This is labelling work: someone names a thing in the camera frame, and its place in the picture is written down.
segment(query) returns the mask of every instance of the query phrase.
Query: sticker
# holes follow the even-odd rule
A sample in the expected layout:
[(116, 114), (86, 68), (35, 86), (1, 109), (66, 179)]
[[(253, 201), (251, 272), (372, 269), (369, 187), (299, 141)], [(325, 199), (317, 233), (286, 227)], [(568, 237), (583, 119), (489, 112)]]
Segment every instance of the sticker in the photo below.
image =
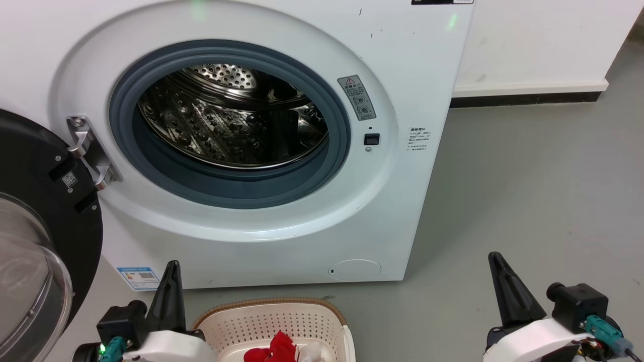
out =
[(473, 4), (474, 0), (412, 0), (412, 5)]
[(431, 132), (425, 127), (410, 127), (407, 136), (407, 151), (427, 151)]
[(67, 173), (67, 175), (64, 175), (62, 177), (62, 181), (65, 183), (65, 185), (67, 185), (67, 187), (71, 187), (74, 186), (79, 181), (79, 179), (76, 178), (73, 172), (70, 171), (69, 173)]
[(135, 291), (155, 291), (159, 288), (159, 279), (150, 268), (117, 268)]
[(345, 90), (346, 97), (349, 98), (349, 102), (353, 105), (358, 120), (375, 118), (374, 105), (371, 104), (369, 94), (366, 93), (360, 77), (351, 75), (350, 77), (338, 78), (337, 82)]

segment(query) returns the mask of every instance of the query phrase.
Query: blue label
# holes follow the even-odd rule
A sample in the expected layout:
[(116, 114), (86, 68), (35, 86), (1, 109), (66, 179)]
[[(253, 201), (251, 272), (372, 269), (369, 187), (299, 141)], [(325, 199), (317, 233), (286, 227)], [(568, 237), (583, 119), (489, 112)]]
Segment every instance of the blue label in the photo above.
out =
[(159, 287), (159, 279), (152, 268), (117, 268), (117, 270), (135, 291), (155, 291)]

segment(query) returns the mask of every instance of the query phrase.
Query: warning label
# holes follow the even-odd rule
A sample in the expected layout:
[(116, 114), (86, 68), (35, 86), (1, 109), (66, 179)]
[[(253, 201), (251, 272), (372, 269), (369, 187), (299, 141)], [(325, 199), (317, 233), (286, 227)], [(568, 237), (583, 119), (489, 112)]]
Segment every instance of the warning label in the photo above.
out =
[(117, 268), (135, 291), (155, 291), (159, 287), (159, 279), (150, 268)]
[(371, 104), (369, 94), (366, 93), (360, 77), (351, 75), (350, 77), (339, 78), (337, 82), (340, 83), (340, 86), (349, 98), (349, 102), (353, 105), (358, 120), (375, 118), (374, 105)]
[(430, 144), (431, 132), (425, 127), (410, 127), (407, 137), (407, 151), (426, 151)]

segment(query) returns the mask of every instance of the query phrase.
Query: teal connector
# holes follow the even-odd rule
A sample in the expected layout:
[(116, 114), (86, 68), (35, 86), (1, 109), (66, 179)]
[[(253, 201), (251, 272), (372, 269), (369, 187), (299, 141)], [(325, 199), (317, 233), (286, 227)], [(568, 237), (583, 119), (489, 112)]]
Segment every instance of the teal connector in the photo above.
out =
[(101, 355), (100, 362), (120, 362), (123, 359), (123, 354), (125, 353), (128, 346), (126, 345), (125, 339), (123, 337), (114, 337), (107, 347), (105, 347), (105, 352)]
[(628, 356), (627, 350), (632, 351), (633, 349), (633, 344), (624, 338), (620, 331), (597, 316), (586, 318), (586, 325), (583, 329), (606, 343), (618, 357)]

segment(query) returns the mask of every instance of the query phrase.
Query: white plastic basket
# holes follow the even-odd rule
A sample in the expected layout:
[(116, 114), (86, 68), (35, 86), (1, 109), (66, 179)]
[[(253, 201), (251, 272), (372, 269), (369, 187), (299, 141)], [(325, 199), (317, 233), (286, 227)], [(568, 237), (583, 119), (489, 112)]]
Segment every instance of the white plastic basket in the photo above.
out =
[(200, 316), (206, 342), (218, 362), (243, 362), (251, 348), (267, 348), (281, 330), (298, 346), (318, 341), (325, 362), (355, 362), (346, 319), (331, 303), (314, 298), (274, 298), (220, 305)]

